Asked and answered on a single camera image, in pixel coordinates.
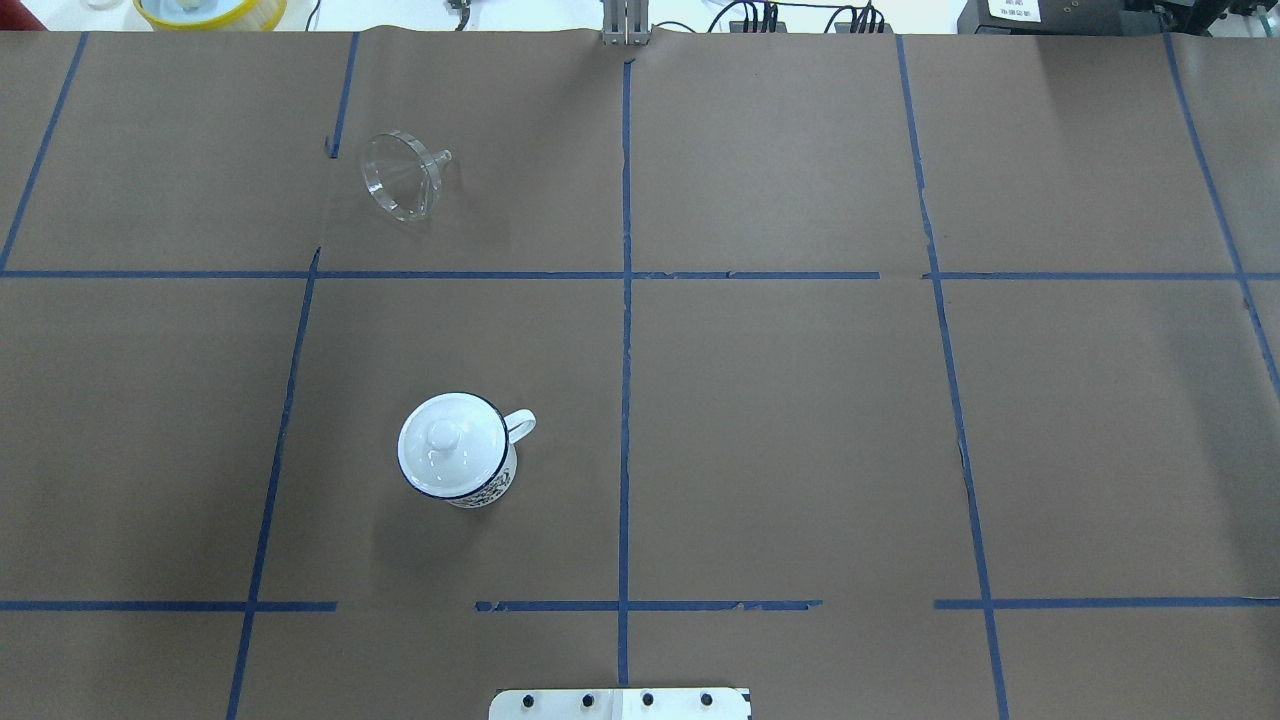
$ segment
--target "yellow container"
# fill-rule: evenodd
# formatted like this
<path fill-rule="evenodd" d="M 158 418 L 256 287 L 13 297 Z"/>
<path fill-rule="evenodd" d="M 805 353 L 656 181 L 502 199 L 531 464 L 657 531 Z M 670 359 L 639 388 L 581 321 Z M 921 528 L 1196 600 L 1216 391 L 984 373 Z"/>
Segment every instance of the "yellow container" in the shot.
<path fill-rule="evenodd" d="M 186 10 L 177 0 L 133 0 L 151 27 L 161 31 L 270 31 L 287 0 L 202 0 Z"/>

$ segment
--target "blue tape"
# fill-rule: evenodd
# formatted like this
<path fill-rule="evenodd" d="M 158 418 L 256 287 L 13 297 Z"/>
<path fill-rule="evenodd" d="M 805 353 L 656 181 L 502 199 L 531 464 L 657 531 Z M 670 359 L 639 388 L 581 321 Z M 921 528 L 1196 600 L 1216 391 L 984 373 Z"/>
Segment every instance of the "blue tape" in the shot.
<path fill-rule="evenodd" d="M 347 123 L 347 99 L 351 97 L 351 76 L 356 72 L 356 50 L 360 47 L 360 33 L 351 33 L 351 47 L 347 50 L 347 76 L 342 81 L 342 97 L 338 100 L 338 119 L 333 124 L 333 136 L 324 138 L 329 158 L 337 158 L 342 147 L 342 128 Z"/>
<path fill-rule="evenodd" d="M 613 600 L 500 600 L 477 602 L 476 612 L 617 612 Z"/>
<path fill-rule="evenodd" d="M 897 65 L 902 79 L 902 104 L 906 106 L 908 135 L 911 141 L 911 160 L 915 165 L 915 187 L 920 202 L 920 222 L 924 224 L 924 237 L 929 255 L 929 273 L 933 278 L 933 302 L 938 314 L 938 329 L 942 333 L 942 356 L 947 366 L 947 384 L 951 389 L 951 413 L 955 418 L 956 441 L 960 446 L 960 464 L 964 470 L 965 491 L 969 496 L 969 533 L 973 537 L 974 562 L 978 568 L 978 588 L 986 603 L 983 619 L 987 625 L 987 651 L 991 655 L 991 676 L 996 689 L 996 707 L 1001 720 L 1009 720 L 1009 700 L 1005 693 L 1005 671 L 1000 660 L 1000 639 L 996 635 L 996 612 L 991 607 L 991 580 L 987 574 L 987 551 L 982 539 L 982 520 L 978 515 L 978 493 L 973 483 L 973 464 L 969 457 L 969 439 L 965 434 L 964 409 L 960 405 L 960 383 L 956 379 L 955 355 L 951 351 L 951 329 L 947 325 L 946 300 L 942 296 L 938 250 L 933 238 L 933 222 L 924 202 L 924 161 L 920 156 L 920 137 L 915 124 L 915 105 L 911 101 L 911 81 L 906 68 L 906 47 L 902 36 L 896 36 Z"/>
<path fill-rule="evenodd" d="M 1233 273 L 938 273 L 943 281 L 1234 281 Z M 933 279 L 925 273 L 920 279 Z"/>
<path fill-rule="evenodd" d="M 698 272 L 698 273 L 635 273 L 637 281 L 878 281 L 879 273 L 746 273 L 746 272 Z"/>
<path fill-rule="evenodd" d="M 253 612 L 337 612 L 337 602 L 259 602 Z"/>
<path fill-rule="evenodd" d="M 628 612 L 806 612 L 822 606 L 820 600 L 631 600 Z M 476 612 L 616 612 L 612 600 L 502 600 L 477 602 Z"/>
<path fill-rule="evenodd" d="M 503 270 L 325 270 L 325 281 L 433 279 L 433 281 L 620 281 L 623 273 L 609 272 L 503 272 Z"/>
<path fill-rule="evenodd" d="M 54 111 L 45 126 L 45 136 L 40 140 L 40 149 L 36 150 L 36 159 L 31 163 L 31 173 L 27 174 L 27 184 L 22 188 L 22 197 L 18 199 L 18 209 L 14 210 L 13 223 L 9 224 L 9 234 L 5 237 L 4 249 L 0 250 L 0 273 L 9 264 L 9 254 L 13 252 L 13 243 L 18 240 L 18 228 L 22 227 L 22 217 L 27 214 L 27 202 L 31 201 L 31 192 L 36 190 L 36 178 L 40 168 L 45 164 L 45 154 L 49 151 L 49 142 L 54 138 L 54 129 L 58 128 L 58 118 L 67 105 L 67 96 L 72 91 L 72 81 L 79 68 L 81 58 L 84 56 L 84 44 L 88 42 L 88 33 L 82 32 L 79 42 L 76 44 L 76 54 L 72 55 L 72 64 L 67 68 L 67 77 L 63 78 L 63 88 L 58 92 L 58 101 L 54 102 Z"/>
<path fill-rule="evenodd" d="M 5 270 L 28 279 L 306 279 L 305 270 Z"/>
<path fill-rule="evenodd" d="M 820 600 L 632 600 L 631 610 L 644 612 L 808 612 L 820 607 Z"/>
<path fill-rule="evenodd" d="M 1226 252 L 1231 256 L 1231 266 L 1235 269 L 1236 281 L 1240 283 L 1240 292 L 1244 295 L 1244 305 L 1249 313 L 1249 322 L 1253 323 L 1253 336 L 1258 341 L 1258 350 L 1262 352 L 1262 361 L 1266 363 L 1267 374 L 1271 375 L 1271 389 L 1275 392 L 1276 400 L 1280 401 L 1280 370 L 1276 369 L 1276 359 L 1271 352 L 1271 343 L 1267 342 L 1267 333 L 1262 328 L 1262 319 L 1258 318 L 1258 309 L 1253 302 L 1253 291 L 1249 290 L 1249 281 L 1244 273 L 1244 265 L 1240 263 L 1240 252 L 1235 246 L 1231 225 L 1226 222 L 1226 213 L 1222 210 L 1222 201 L 1217 195 L 1213 173 L 1208 169 L 1208 159 L 1204 156 L 1199 132 L 1196 129 L 1196 120 L 1192 118 L 1192 109 L 1187 104 L 1187 94 L 1183 91 L 1183 76 L 1178 69 L 1178 54 L 1174 53 L 1172 36 L 1167 32 L 1165 33 L 1165 55 L 1169 58 L 1169 73 L 1174 79 L 1178 106 L 1183 111 L 1183 120 L 1187 122 L 1187 135 L 1190 137 L 1192 149 L 1196 151 L 1196 161 L 1199 164 L 1201 176 L 1204 178 L 1204 188 L 1208 191 L 1208 200 L 1213 205 L 1213 215 L 1217 217 L 1217 227 L 1222 232 Z"/>
<path fill-rule="evenodd" d="M 262 507 L 262 524 L 257 533 L 257 552 L 253 556 L 253 574 L 248 584 L 248 601 L 244 607 L 244 621 L 241 626 L 239 650 L 236 653 L 236 671 L 232 675 L 230 696 L 227 701 L 227 720 L 234 720 L 239 708 L 241 688 L 244 683 L 244 665 L 248 660 L 248 646 L 253 637 L 253 615 L 257 612 L 257 593 L 262 587 L 262 568 L 266 565 L 266 546 L 271 537 L 271 516 L 275 512 L 275 495 L 280 486 L 280 466 L 284 459 L 284 438 L 289 430 L 289 415 L 293 413 L 293 392 L 298 382 L 298 359 L 302 356 L 302 341 L 307 334 L 307 322 L 311 318 L 311 297 L 316 287 L 316 268 L 320 265 L 320 249 L 311 256 L 307 272 L 307 288 L 302 293 L 302 313 L 298 318 L 298 332 L 293 338 L 293 356 L 289 360 L 289 379 L 284 386 L 284 407 L 280 410 L 280 429 L 275 436 L 275 454 L 271 457 L 271 477 L 266 484 L 266 503 Z"/>
<path fill-rule="evenodd" d="M 936 600 L 934 610 L 983 610 L 980 600 Z M 1280 597 L 1021 597 L 997 598 L 996 610 L 1100 610 L 1161 607 L 1280 607 Z"/>
<path fill-rule="evenodd" d="M 631 582 L 631 63 L 622 64 L 622 418 L 618 454 L 618 687 L 628 683 Z"/>

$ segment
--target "blue rim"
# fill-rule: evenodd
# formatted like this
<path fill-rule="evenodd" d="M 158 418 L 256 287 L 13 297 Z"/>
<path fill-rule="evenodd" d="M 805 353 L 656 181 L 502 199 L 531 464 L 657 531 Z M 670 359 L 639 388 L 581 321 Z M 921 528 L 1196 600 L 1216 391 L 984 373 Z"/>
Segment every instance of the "blue rim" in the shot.
<path fill-rule="evenodd" d="M 507 465 L 507 454 L 511 452 L 511 432 L 507 429 L 507 420 L 506 420 L 506 418 L 502 416 L 502 411 L 498 410 L 497 405 L 494 405 L 493 402 L 489 402 L 489 398 L 481 397 L 481 396 L 479 396 L 479 395 L 476 395 L 474 392 L 452 391 L 452 392 L 442 392 L 440 395 L 436 395 L 434 397 L 429 397 L 425 402 L 430 402 L 431 400 L 435 400 L 436 397 L 440 397 L 442 395 L 468 395 L 471 397 L 475 397 L 475 398 L 480 400 L 481 402 L 484 402 L 485 405 L 488 405 L 490 410 L 493 410 L 493 414 L 498 416 L 498 424 L 502 425 L 502 439 L 506 441 L 502 445 L 502 460 L 498 461 L 498 466 L 493 469 L 493 473 L 489 475 L 489 479 L 486 479 L 485 482 L 480 483 L 480 487 L 477 487 L 476 489 L 474 489 L 471 492 L 467 492 L 467 493 L 463 493 L 463 495 L 453 495 L 453 496 L 431 495 L 431 493 L 426 492 L 425 489 L 415 486 L 413 482 L 408 479 L 408 475 L 404 474 L 404 469 L 403 468 L 401 468 L 401 477 L 404 478 L 404 482 L 408 483 L 408 487 L 413 488 L 416 492 L 420 492 L 420 493 L 425 495 L 426 497 L 434 497 L 435 500 L 462 500 L 465 497 L 471 497 L 472 495 L 475 495 L 475 493 L 483 491 L 484 488 L 489 487 L 489 483 L 492 483 L 493 479 L 498 477 L 498 473 L 503 469 L 503 466 Z M 398 436 L 396 438 L 396 464 L 399 465 L 399 437 Z"/>

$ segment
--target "ceramic mug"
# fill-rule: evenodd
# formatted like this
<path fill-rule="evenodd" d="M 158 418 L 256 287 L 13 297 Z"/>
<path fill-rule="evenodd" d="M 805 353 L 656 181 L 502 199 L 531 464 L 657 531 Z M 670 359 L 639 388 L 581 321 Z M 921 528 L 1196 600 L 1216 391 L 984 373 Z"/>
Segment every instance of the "ceramic mug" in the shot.
<path fill-rule="evenodd" d="M 503 416 L 479 395 L 435 396 L 401 427 L 401 471 L 422 495 L 458 507 L 484 507 L 516 479 L 516 443 L 536 424 L 529 410 Z"/>

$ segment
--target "cable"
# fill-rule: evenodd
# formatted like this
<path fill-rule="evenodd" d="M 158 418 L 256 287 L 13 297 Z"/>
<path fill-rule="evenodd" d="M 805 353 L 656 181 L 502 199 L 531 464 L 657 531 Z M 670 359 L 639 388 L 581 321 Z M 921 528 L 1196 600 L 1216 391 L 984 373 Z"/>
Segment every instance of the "cable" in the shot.
<path fill-rule="evenodd" d="M 884 13 L 881 13 L 874 5 L 868 3 L 867 6 L 863 8 L 863 12 L 855 18 L 854 27 L 850 27 L 849 32 L 856 32 L 859 35 L 884 32 Z"/>
<path fill-rule="evenodd" d="M 849 10 L 854 15 L 854 19 L 851 22 L 855 23 L 858 22 L 858 8 L 854 8 L 852 5 L 845 5 L 831 14 L 831 19 L 827 20 L 827 27 L 822 28 L 823 35 L 831 32 L 831 27 L 836 24 L 836 18 L 838 18 L 840 13 L 844 13 L 845 10 Z"/>
<path fill-rule="evenodd" d="M 838 10 L 846 6 L 846 5 L 815 5 L 810 3 L 773 3 L 773 4 L 782 5 L 783 8 L 818 8 L 820 10 Z"/>
<path fill-rule="evenodd" d="M 303 32 L 311 32 L 311 20 L 314 20 L 315 17 L 316 17 L 316 13 L 320 12 L 320 3 L 323 3 L 323 1 L 324 0 L 316 0 L 316 6 L 311 8 L 311 14 L 307 15 L 307 24 L 302 26 Z"/>
<path fill-rule="evenodd" d="M 760 22 L 760 15 L 758 14 L 759 10 L 756 10 L 755 3 L 753 3 L 751 0 L 733 0 L 728 5 L 721 8 L 721 12 L 716 14 L 716 19 L 712 20 L 710 27 L 707 28 L 707 32 L 714 31 L 716 23 L 718 23 L 719 19 L 724 17 L 724 13 L 728 13 L 730 8 L 732 8 L 733 5 L 746 5 L 748 8 L 751 9 L 751 22 L 753 23 Z M 742 12 L 742 29 L 744 31 L 746 29 L 746 10 Z"/>
<path fill-rule="evenodd" d="M 694 35 L 698 35 L 698 31 L 696 31 L 696 29 L 694 29 L 694 28 L 691 28 L 691 27 L 686 26 L 685 23 L 681 23 L 681 22 L 677 22 L 677 20 L 663 20 L 663 22 L 660 22 L 660 23 L 658 23 L 658 24 L 655 24 L 655 26 L 653 26 L 653 27 L 662 27 L 662 26 L 676 26 L 676 27 L 682 27 L 682 28 L 687 29 L 689 32 L 691 32 L 691 33 L 694 33 Z"/>

